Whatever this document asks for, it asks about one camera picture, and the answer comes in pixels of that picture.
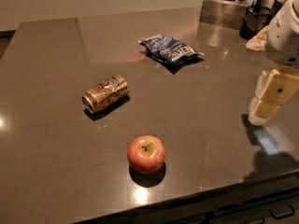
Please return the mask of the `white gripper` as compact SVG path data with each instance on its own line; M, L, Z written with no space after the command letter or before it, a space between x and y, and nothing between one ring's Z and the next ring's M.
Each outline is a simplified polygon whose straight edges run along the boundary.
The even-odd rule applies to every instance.
M258 78L249 105L249 122L261 126L299 90L296 68L299 66L299 0L287 0L268 27L247 42L246 48L265 50L269 60L287 64L272 71L263 70Z

